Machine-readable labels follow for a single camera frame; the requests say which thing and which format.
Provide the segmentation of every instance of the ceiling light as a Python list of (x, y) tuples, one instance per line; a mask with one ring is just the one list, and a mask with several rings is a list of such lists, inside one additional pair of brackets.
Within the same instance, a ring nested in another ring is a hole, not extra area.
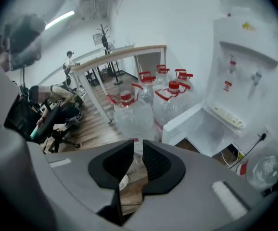
[(65, 13), (64, 15), (61, 15), (60, 17), (58, 17), (57, 19), (54, 19), (52, 22), (48, 23), (46, 26), (45, 26), (45, 30), (50, 28), (51, 26), (53, 26), (54, 24), (58, 23), (59, 21), (71, 16), (75, 14), (75, 12), (72, 10), (68, 13)]

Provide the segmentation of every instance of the black office chair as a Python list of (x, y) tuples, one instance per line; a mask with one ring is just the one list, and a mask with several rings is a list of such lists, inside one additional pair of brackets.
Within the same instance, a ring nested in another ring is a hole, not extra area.
[(49, 148), (49, 152), (51, 153), (57, 153), (59, 151), (59, 145), (61, 143), (70, 144), (75, 146), (76, 148), (79, 148), (79, 143), (73, 143), (63, 139), (63, 137), (73, 128), (73, 126), (70, 126), (65, 131), (53, 129), (53, 126), (57, 123), (57, 120), (60, 119), (62, 113), (61, 107), (57, 106), (51, 109), (47, 102), (45, 102), (45, 106), (47, 107), (49, 112), (46, 116), (46, 120), (44, 121), (43, 125), (38, 129), (37, 133), (35, 134), (33, 142), (42, 143), (45, 141), (46, 138), (53, 137), (55, 141), (51, 144)]

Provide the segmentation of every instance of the person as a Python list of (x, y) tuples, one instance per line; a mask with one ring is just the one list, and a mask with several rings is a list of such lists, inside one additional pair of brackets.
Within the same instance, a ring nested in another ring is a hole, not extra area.
[[(71, 59), (71, 57), (72, 57), (72, 55), (73, 55), (74, 53), (73, 52), (71, 52), (71, 51), (68, 51), (67, 53), (66, 53), (66, 60), (65, 60), (65, 62), (64, 62), (64, 64), (65, 64), (65, 68), (63, 68), (64, 69), (64, 72), (70, 72), (71, 71), (71, 67), (75, 67), (75, 66), (78, 66), (78, 65), (80, 65), (80, 63), (74, 63), (73, 62), (73, 60)], [(82, 85), (81, 85), (81, 82), (80, 82), (80, 80), (79, 80), (79, 78), (77, 78), (77, 83), (78, 83), (78, 85), (79, 85), (79, 91), (83, 91), (84, 89), (83, 89), (83, 87), (82, 87)], [(76, 88), (76, 83), (74, 83), (74, 81), (73, 80), (71, 80), (71, 83), (70, 83), (70, 88), (73, 90), (74, 88)]]
[[(32, 86), (29, 90), (29, 99), (35, 103), (43, 103), (47, 100), (60, 104), (62, 112), (56, 124), (65, 123), (66, 127), (72, 124), (78, 125), (82, 117), (80, 110), (76, 107), (74, 95), (59, 86)], [(47, 114), (48, 109), (45, 107), (42, 117), (37, 121), (37, 127), (44, 123)]]

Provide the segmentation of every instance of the red label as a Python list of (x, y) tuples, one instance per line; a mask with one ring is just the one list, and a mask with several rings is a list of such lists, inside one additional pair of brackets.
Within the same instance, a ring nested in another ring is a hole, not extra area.
[(231, 82), (225, 81), (225, 87), (223, 89), (229, 92), (231, 86), (232, 86)]
[(244, 162), (244, 163), (241, 165), (241, 167), (240, 167), (240, 175), (245, 175), (245, 174), (246, 174), (247, 163), (248, 163), (248, 161)]

